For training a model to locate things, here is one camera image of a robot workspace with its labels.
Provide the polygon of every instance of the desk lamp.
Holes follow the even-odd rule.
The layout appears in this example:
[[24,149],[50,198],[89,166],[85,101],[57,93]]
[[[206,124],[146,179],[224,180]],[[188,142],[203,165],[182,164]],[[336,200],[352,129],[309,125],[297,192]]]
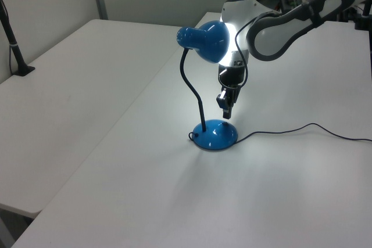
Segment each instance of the desk lamp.
[[233,125],[223,120],[205,121],[202,100],[185,76],[184,61],[189,49],[196,50],[199,56],[208,62],[218,63],[221,61],[229,47],[229,30],[222,21],[210,21],[200,28],[183,27],[177,33],[177,42],[185,48],[180,63],[181,75],[198,99],[201,115],[201,123],[190,133],[193,134],[192,140],[202,149],[227,149],[237,141],[237,130]]

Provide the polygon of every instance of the blue lamp base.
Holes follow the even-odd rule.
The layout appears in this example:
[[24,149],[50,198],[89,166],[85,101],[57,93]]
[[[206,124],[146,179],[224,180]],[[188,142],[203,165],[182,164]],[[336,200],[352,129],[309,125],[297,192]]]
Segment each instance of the blue lamp base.
[[203,132],[202,124],[197,125],[192,134],[194,143],[206,150],[227,149],[238,139],[237,130],[230,123],[223,120],[205,121],[207,131]]

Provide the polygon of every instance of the table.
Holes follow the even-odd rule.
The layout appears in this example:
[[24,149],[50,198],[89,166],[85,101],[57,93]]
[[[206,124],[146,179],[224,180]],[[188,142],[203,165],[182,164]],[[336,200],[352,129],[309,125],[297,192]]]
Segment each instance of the table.
[[0,209],[36,217],[176,51],[178,29],[93,20],[0,85]]
[[[181,54],[14,247],[370,247],[372,145],[309,128],[200,150],[187,138],[199,116]],[[194,51],[185,63],[206,119],[222,116],[217,68]],[[249,71],[230,121],[240,138],[312,121],[372,138],[368,33],[353,24],[326,23],[276,61],[251,57]]]

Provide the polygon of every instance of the lamp shade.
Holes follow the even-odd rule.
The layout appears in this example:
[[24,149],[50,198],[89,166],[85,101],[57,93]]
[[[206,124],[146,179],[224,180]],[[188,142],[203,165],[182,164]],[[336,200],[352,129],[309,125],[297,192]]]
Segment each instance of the lamp shade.
[[183,27],[177,33],[180,46],[194,49],[208,62],[218,63],[227,53],[230,35],[222,21],[209,21],[200,28]]

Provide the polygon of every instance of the black clamp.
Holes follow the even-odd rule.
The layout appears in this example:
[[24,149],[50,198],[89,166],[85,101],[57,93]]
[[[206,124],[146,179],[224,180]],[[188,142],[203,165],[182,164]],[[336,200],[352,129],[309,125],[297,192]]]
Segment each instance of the black clamp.
[[310,2],[306,1],[302,5],[310,12],[310,20],[312,21],[314,28],[317,28],[324,23],[324,20],[321,18],[318,12],[314,11],[314,8]]

